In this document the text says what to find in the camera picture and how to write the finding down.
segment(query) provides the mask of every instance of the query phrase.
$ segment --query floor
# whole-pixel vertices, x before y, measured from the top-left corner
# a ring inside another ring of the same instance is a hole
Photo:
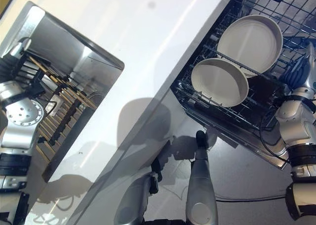
[[[164,162],[159,192],[149,198],[145,220],[185,220],[185,204],[190,178],[189,159],[194,157],[195,134],[201,125],[187,118],[171,145],[161,152]],[[216,137],[208,129],[209,164],[216,195],[230,198],[258,198],[284,195],[291,183],[290,167],[283,171],[270,165],[242,146],[236,148]],[[217,203],[219,225],[314,225],[316,217],[293,221],[285,201]]]

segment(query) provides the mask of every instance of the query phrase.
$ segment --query dishwasher rack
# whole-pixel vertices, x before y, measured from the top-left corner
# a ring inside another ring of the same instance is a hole
[[[269,71],[263,74],[216,50],[226,28],[237,19],[252,14],[273,19],[280,26],[283,34],[281,54]],[[291,91],[290,87],[282,83],[279,78],[305,54],[306,40],[316,43],[316,0],[231,0],[186,63],[171,89],[188,115],[200,123],[221,128],[223,133],[227,133],[224,124],[233,124],[257,138],[261,128],[267,135],[265,141],[270,146],[276,145],[280,135],[274,113],[280,104],[280,99]],[[214,57],[228,59],[240,68],[248,69],[257,75],[248,79],[249,93],[240,105],[225,108],[212,98],[194,90],[191,83],[194,66],[204,59]],[[278,152],[287,156],[285,150]]]

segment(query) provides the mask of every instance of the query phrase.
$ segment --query white countertop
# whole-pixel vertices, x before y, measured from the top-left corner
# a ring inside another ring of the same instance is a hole
[[[0,41],[27,1],[12,2],[0,21]],[[50,179],[71,174],[95,182],[122,142],[128,144],[128,133],[132,138],[150,116],[229,0],[30,1],[124,63],[121,76]],[[54,202],[47,206],[56,207]]]

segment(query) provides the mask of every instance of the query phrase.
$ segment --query dish rack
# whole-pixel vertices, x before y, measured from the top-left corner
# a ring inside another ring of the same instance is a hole
[[[88,95],[79,89],[80,83],[75,79],[58,72],[48,60],[32,52],[21,59],[13,76],[27,95],[45,109],[34,148],[48,163],[42,174],[47,182],[104,96]]]
[[[276,63],[260,74],[228,56],[218,52],[217,44],[223,32],[237,19],[259,14],[273,19],[281,28],[283,48]],[[206,126],[213,126],[237,143],[243,144],[273,165],[283,168],[284,163],[271,156],[259,138],[279,156],[287,158],[283,141],[274,117],[277,108],[291,88],[282,83],[280,76],[295,65],[306,52],[306,41],[316,44],[316,0],[231,0],[171,86],[186,113]],[[248,78],[249,93],[240,105],[225,108],[194,90],[191,72],[194,66],[207,58],[228,59],[240,68],[257,76]]]

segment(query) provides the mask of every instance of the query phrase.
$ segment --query black cable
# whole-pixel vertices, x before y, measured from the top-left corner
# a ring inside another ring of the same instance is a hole
[[[268,198],[268,199],[254,199],[254,200],[219,200],[219,199],[217,199],[216,201],[221,202],[221,203],[250,203],[250,202],[262,202],[262,201],[284,199],[284,198],[285,198],[285,196]]]
[[[259,136],[260,136],[261,143],[262,143],[262,145],[265,147],[265,149],[266,149],[269,153],[271,153],[273,156],[275,156],[276,158],[280,159],[281,161],[284,161],[284,162],[286,162],[286,163],[290,163],[290,161],[288,161],[288,160],[286,160],[286,159],[284,159],[284,158],[281,158],[281,157],[279,157],[278,155],[276,155],[274,152],[272,152],[272,151],[268,148],[268,146],[266,145],[266,143],[265,143],[264,140],[263,140],[263,137],[262,137],[262,123],[263,123],[263,119],[266,117],[266,115],[267,115],[269,112],[270,112],[270,110],[267,111],[267,112],[265,113],[265,115],[261,118],[260,127],[259,127]]]
[[[49,115],[51,112],[53,112],[53,110],[56,108],[57,106],[57,102],[56,101],[49,101],[48,103],[54,103],[54,106],[51,108],[51,110],[46,114]]]
[[[51,110],[46,114],[46,115],[49,115],[51,112],[53,112],[53,110],[56,108],[57,106],[57,101],[53,101],[53,100],[45,100],[43,98],[39,98],[39,100],[42,100],[42,101],[46,101],[47,103],[54,103],[54,106],[51,108]]]
[[[11,223],[10,221],[8,221],[8,220],[0,219],[0,221],[2,221],[2,222],[5,222],[5,223],[8,223],[8,224],[12,225],[12,223]]]

